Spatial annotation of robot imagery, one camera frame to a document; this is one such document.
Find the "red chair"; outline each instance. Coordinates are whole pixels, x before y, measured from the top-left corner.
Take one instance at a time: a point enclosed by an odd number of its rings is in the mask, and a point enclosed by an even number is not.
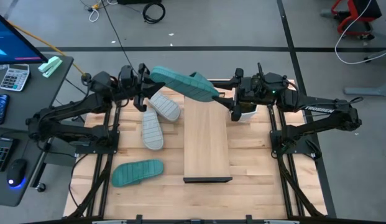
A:
[[[336,3],[331,8],[331,16],[340,22],[340,25],[338,26],[338,32],[340,34],[342,34],[345,29],[362,14],[364,9],[368,6],[369,1],[370,0],[347,0],[349,11],[346,12],[335,11],[336,7],[342,2],[342,0],[336,1]],[[322,12],[321,15],[329,16],[324,12]],[[377,1],[372,0],[362,17],[360,17],[356,23],[353,24],[348,31],[346,31],[345,34],[358,35],[363,39],[373,39],[374,36],[371,35],[372,26],[370,22],[380,18],[381,16],[382,13]]]

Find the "wooden cutting board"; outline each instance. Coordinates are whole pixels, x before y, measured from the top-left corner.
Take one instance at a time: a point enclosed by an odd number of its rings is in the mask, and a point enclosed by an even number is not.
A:
[[[227,117],[218,102],[185,97],[185,177],[230,177]]]

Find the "white cable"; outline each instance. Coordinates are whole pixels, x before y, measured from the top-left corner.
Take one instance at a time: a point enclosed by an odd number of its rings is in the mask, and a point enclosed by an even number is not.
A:
[[[349,28],[350,28],[356,21],[358,21],[358,20],[362,17],[362,15],[364,15],[364,13],[367,11],[368,7],[370,6],[371,2],[372,2],[372,0],[370,0],[370,1],[368,2],[367,7],[365,7],[365,9],[364,9],[363,12],[361,13],[361,15],[360,15],[357,19],[355,19],[355,21],[353,21],[353,22],[352,22],[352,23],[344,30],[344,32],[343,32],[343,34],[341,35],[341,37],[339,38],[338,42],[336,42],[336,45],[335,45],[335,53],[336,53],[336,56],[338,56],[338,58],[340,59],[340,61],[343,62],[343,63],[345,63],[345,64],[348,64],[348,65],[358,65],[358,64],[360,64],[360,63],[369,62],[369,61],[375,60],[375,59],[377,59],[377,58],[380,58],[380,57],[383,57],[383,56],[386,55],[386,53],[384,53],[384,54],[382,54],[382,55],[379,55],[379,56],[376,56],[376,57],[374,57],[374,58],[370,58],[370,59],[367,59],[367,60],[363,60],[363,61],[361,61],[361,62],[345,62],[345,61],[339,56],[338,51],[336,50],[336,48],[338,47],[338,45],[339,45],[340,41],[342,40],[342,38],[343,38],[344,34],[346,33],[346,31],[349,30]]]
[[[107,0],[107,3],[108,3],[108,4],[112,4],[112,5],[118,4],[118,2],[111,3],[112,1],[113,1],[113,0]]]
[[[93,15],[94,13],[97,13],[98,16],[97,16],[95,19],[92,20],[92,15]],[[99,16],[100,16],[99,11],[97,11],[97,10],[95,10],[95,9],[92,9],[91,15],[89,16],[89,21],[91,21],[91,22],[96,22],[96,21],[99,19]]]

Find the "computer mouse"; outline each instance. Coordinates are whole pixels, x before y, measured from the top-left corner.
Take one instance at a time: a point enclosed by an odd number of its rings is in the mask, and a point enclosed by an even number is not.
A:
[[[18,186],[24,179],[27,161],[25,159],[16,159],[7,169],[6,181],[11,187]]]

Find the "wooden table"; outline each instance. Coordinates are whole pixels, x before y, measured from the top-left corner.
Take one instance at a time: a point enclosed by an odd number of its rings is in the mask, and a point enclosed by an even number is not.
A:
[[[164,163],[162,175],[144,180],[139,185],[115,188],[109,184],[105,218],[135,219],[254,219],[286,218],[280,173],[277,160],[270,156],[271,130],[269,112],[266,106],[259,106],[259,112],[249,123],[227,122],[227,143],[232,181],[225,184],[185,184],[183,182],[183,139],[184,139],[184,96],[163,88],[162,93],[176,101],[182,109],[176,123],[159,118],[164,134],[164,149],[146,149],[141,139],[141,117],[130,103],[123,108],[120,117],[121,131],[119,149],[114,155],[112,171],[126,162],[146,159],[161,159]],[[303,115],[286,113],[288,124],[303,124]],[[104,114],[89,114],[86,126],[103,123]],[[280,120],[276,116],[278,127]],[[97,155],[88,155],[75,168],[71,190],[80,203],[91,188]],[[326,213],[323,194],[319,184],[315,163],[304,155],[294,155],[298,181],[302,191],[315,207]],[[290,188],[294,214],[297,215],[295,197]],[[94,206],[97,214],[101,189]],[[64,215],[75,209],[70,195],[67,198]]]

